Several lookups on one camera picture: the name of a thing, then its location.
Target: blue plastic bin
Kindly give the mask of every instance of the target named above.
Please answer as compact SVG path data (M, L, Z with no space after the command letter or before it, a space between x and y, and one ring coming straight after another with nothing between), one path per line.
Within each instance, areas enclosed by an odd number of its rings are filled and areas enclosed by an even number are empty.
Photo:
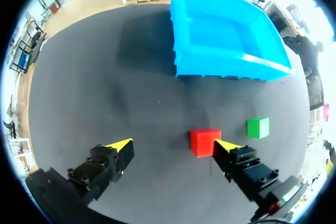
M276 80L292 74L282 39L245 0L171 0L176 75Z

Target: green cube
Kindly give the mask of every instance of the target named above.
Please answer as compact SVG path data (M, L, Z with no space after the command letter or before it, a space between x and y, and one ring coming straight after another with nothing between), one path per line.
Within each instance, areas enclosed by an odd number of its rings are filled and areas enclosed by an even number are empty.
M269 118L255 118L247 121L247 136L261 139L269 135Z

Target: cube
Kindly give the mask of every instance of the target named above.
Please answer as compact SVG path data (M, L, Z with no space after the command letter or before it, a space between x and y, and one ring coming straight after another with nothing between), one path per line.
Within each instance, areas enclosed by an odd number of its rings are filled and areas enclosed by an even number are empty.
M269 118L255 118L247 121L247 136L261 139L269 135Z
M221 130L202 129L190 131L191 151L196 157L212 156L214 150L214 142L221 139Z

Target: wooden floor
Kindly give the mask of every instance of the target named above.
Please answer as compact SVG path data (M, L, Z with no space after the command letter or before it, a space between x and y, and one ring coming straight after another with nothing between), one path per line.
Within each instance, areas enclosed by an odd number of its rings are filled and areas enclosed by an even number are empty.
M96 13L104 12L105 10L111 10L114 8L119 8L124 6L121 0L71 0L63 5L59 11L50 17L44 26L44 32L47 33L46 38L50 38L54 36L59 31L67 28L71 24L87 18ZM30 131L29 131L29 119L28 119L28 109L29 109L29 96L30 96L30 86L33 80L33 74L36 65L38 64L38 60L36 63L33 63L27 74L29 75L28 82L28 106L24 109L24 111L18 115L19 123L21 125L22 137L27 137L30 139ZM37 169L37 165L30 169L31 172Z

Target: screw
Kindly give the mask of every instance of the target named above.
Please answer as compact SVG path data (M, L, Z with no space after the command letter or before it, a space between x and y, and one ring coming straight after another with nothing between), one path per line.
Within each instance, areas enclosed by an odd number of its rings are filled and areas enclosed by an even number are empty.
M265 183L266 182L266 178L260 177L260 178L258 178L258 181L261 182L261 183Z
M82 176L80 180L83 181L84 183L88 183L90 181L87 176Z

